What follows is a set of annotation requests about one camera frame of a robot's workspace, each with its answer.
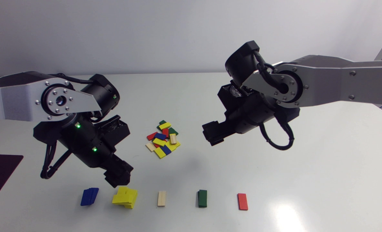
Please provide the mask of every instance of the table surface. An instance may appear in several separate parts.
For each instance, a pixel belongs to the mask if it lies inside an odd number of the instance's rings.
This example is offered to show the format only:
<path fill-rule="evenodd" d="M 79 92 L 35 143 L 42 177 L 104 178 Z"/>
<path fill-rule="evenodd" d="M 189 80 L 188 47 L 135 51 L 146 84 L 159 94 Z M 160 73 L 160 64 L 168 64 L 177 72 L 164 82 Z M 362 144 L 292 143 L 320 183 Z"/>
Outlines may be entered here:
<path fill-rule="evenodd" d="M 302 108 L 290 123 L 296 140 L 288 151 L 272 148 L 259 129 L 211 147 L 201 125 L 224 120 L 216 94 L 229 83 L 226 73 L 107 77 L 122 98 L 108 117 L 120 115 L 131 130 L 116 154 L 134 167 L 135 208 L 111 204 L 117 190 L 104 171 L 75 156 L 41 179 L 37 123 L 0 121 L 0 154 L 24 155 L 0 191 L 0 231 L 382 231 L 382 110 L 374 105 Z M 160 160 L 145 144 L 163 119 L 182 145 Z M 275 120 L 266 128 L 287 143 Z M 58 145 L 54 161 L 64 151 Z M 99 193 L 81 207 L 87 188 Z M 207 208 L 196 206 L 199 189 L 208 190 Z M 157 207 L 160 190 L 164 208 Z M 247 194 L 248 211 L 238 210 L 238 193 Z"/>

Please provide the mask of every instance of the white wall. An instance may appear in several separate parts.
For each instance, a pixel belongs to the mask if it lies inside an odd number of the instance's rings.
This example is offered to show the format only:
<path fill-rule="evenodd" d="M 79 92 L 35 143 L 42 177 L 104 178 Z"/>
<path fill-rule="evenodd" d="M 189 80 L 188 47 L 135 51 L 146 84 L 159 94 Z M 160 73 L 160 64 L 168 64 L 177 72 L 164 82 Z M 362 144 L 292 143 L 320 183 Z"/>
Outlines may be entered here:
<path fill-rule="evenodd" d="M 269 63 L 373 60 L 382 0 L 0 0 L 0 75 L 223 72 L 250 40 Z"/>

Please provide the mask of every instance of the red block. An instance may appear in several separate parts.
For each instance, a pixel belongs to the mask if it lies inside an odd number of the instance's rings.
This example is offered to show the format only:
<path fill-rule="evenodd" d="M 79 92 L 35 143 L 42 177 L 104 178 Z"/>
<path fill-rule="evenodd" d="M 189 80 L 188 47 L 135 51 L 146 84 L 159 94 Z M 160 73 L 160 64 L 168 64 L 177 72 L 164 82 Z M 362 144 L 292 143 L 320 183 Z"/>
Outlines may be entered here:
<path fill-rule="evenodd" d="M 169 137 L 168 128 L 163 129 L 163 134 L 166 135 L 166 138 Z"/>
<path fill-rule="evenodd" d="M 245 193 L 239 193 L 238 196 L 238 206 L 240 207 L 240 210 L 248 210 L 247 205 L 247 195 Z"/>
<path fill-rule="evenodd" d="M 152 134 L 148 135 L 146 138 L 147 138 L 148 140 L 152 140 L 156 134 L 157 134 L 157 132 L 152 133 Z"/>

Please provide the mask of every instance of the blue block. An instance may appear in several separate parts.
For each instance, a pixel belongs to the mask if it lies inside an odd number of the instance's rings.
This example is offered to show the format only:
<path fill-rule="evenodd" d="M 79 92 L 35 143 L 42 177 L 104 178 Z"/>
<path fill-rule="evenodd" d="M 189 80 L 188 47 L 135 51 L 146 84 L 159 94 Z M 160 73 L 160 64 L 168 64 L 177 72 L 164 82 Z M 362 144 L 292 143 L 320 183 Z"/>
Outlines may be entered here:
<path fill-rule="evenodd" d="M 171 153 L 171 150 L 166 145 L 164 145 L 164 147 L 161 147 L 161 149 L 166 155 Z"/>
<path fill-rule="evenodd" d="M 99 188 L 88 188 L 82 194 L 81 206 L 89 206 L 95 202 Z"/>
<path fill-rule="evenodd" d="M 159 138 L 160 140 L 166 139 L 166 135 L 161 134 L 161 133 L 156 133 L 154 138 Z"/>

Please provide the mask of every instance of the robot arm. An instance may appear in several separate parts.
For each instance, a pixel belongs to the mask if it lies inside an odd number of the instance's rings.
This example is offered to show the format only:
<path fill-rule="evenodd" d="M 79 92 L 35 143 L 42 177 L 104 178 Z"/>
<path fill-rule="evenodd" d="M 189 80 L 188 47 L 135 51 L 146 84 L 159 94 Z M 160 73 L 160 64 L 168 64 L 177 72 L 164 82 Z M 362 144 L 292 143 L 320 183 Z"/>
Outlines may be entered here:
<path fill-rule="evenodd" d="M 286 150 L 294 141 L 288 122 L 299 115 L 299 107 L 335 101 L 382 104 L 382 61 L 352 62 L 310 55 L 275 66 L 264 62 L 254 41 L 241 46 L 226 61 L 233 78 L 218 96 L 226 108 L 226 120 L 203 125 L 203 133 L 216 145 L 234 133 L 257 126 L 273 147 Z M 264 123 L 276 117 L 289 136 L 289 144 L 278 146 L 268 138 Z"/>
<path fill-rule="evenodd" d="M 72 82 L 86 86 L 76 91 Z M 89 80 L 40 72 L 0 77 L 0 120 L 41 122 L 33 136 L 46 144 L 44 179 L 51 178 L 73 153 L 87 166 L 105 169 L 105 180 L 113 187 L 129 183 L 133 167 L 114 154 L 115 145 L 130 134 L 128 125 L 118 115 L 99 122 L 119 99 L 116 88 L 99 74 Z M 57 141 L 68 151 L 50 166 Z"/>

